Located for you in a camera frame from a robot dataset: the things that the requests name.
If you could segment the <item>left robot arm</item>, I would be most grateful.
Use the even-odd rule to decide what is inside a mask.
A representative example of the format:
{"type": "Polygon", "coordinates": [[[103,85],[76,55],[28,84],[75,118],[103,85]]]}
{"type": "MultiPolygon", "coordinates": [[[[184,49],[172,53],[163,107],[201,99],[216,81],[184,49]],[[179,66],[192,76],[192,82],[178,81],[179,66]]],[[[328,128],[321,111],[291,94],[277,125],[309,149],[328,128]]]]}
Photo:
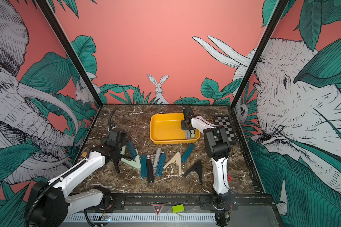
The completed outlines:
{"type": "Polygon", "coordinates": [[[87,192],[72,195],[72,191],[88,176],[112,161],[118,168],[119,160],[131,159],[121,154],[128,144],[127,132],[120,128],[109,131],[100,145],[94,146],[86,157],[63,174],[37,182],[31,189],[25,209],[24,226],[58,227],[69,216],[88,208],[107,210],[114,205],[110,190],[97,186],[87,192]]]}

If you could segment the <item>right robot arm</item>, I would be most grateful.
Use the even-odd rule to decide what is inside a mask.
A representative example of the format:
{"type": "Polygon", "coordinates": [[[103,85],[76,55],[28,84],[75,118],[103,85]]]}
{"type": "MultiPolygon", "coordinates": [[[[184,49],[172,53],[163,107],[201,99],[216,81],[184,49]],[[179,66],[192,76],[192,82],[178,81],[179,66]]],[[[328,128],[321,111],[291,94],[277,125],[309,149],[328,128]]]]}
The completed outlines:
{"type": "Polygon", "coordinates": [[[213,189],[216,195],[230,192],[227,180],[227,161],[231,146],[226,135],[226,130],[221,125],[215,125],[203,117],[195,115],[191,107],[182,108],[184,120],[182,128],[198,130],[204,136],[206,154],[211,158],[213,167],[213,189]]]}

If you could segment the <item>yellow plastic storage tray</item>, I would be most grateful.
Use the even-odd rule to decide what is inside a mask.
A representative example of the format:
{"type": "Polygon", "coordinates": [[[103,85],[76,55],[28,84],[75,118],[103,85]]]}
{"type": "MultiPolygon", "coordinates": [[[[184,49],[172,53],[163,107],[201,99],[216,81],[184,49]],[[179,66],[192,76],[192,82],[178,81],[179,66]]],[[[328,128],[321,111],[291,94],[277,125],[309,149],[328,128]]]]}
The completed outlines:
{"type": "Polygon", "coordinates": [[[196,137],[187,140],[185,131],[181,129],[183,113],[155,114],[150,121],[150,139],[154,144],[182,144],[195,143],[201,136],[195,130],[196,137]]]}

